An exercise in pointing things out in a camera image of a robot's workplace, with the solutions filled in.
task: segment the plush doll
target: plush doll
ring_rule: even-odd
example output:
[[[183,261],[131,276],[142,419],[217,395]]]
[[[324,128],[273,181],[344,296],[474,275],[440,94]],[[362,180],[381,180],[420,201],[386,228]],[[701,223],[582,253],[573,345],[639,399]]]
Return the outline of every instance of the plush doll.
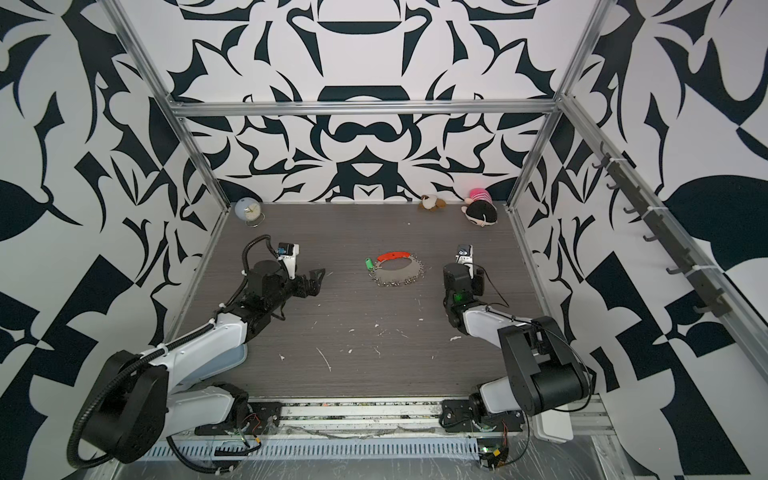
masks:
[[[445,201],[442,198],[438,198],[437,195],[422,195],[422,202],[419,204],[419,208],[434,212],[439,208],[445,206]]]
[[[496,223],[496,207],[493,206],[491,194],[485,188],[473,188],[469,191],[467,203],[462,207],[462,212],[467,220],[476,223],[480,227],[487,227]]]

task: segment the brown and white plush dog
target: brown and white plush dog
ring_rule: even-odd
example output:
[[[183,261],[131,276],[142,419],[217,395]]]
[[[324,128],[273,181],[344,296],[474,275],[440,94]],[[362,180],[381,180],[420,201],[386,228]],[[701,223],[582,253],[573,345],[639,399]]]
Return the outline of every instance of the brown and white plush dog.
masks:
[[[473,188],[469,191],[469,197],[465,198],[467,203],[462,207],[462,212],[467,220],[480,227],[487,227],[496,223],[496,207],[493,206],[491,194],[485,188]]]
[[[430,212],[434,212],[444,206],[445,201],[437,195],[422,195],[422,202],[419,204],[419,208],[429,210]]]

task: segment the red handle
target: red handle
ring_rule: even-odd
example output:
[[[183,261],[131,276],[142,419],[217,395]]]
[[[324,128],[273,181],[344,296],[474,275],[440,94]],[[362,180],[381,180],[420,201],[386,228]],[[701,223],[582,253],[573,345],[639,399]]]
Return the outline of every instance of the red handle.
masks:
[[[379,258],[377,260],[379,262],[384,262],[386,260],[394,260],[395,258],[408,258],[411,254],[408,252],[389,252],[384,253],[383,255],[379,255]]]

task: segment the horizontal aluminum bar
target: horizontal aluminum bar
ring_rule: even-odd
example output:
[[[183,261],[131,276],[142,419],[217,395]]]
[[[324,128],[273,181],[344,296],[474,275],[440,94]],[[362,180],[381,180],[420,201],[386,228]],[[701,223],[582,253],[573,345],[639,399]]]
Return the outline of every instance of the horizontal aluminum bar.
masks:
[[[177,117],[229,117],[237,115],[331,114],[491,114],[550,113],[554,100],[409,100],[409,101],[281,101],[281,102],[171,102]]]

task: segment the plush toy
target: plush toy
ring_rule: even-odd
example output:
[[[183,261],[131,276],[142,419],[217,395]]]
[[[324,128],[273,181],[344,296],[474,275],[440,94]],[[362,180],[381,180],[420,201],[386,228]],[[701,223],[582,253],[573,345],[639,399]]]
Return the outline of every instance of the plush toy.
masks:
[[[485,188],[473,188],[469,191],[467,203],[462,207],[462,212],[467,220],[476,223],[480,227],[487,227],[496,223],[496,207],[493,206],[491,194]]]
[[[442,198],[438,198],[437,195],[422,195],[422,202],[419,204],[419,208],[434,212],[439,208],[445,206],[445,201]]]

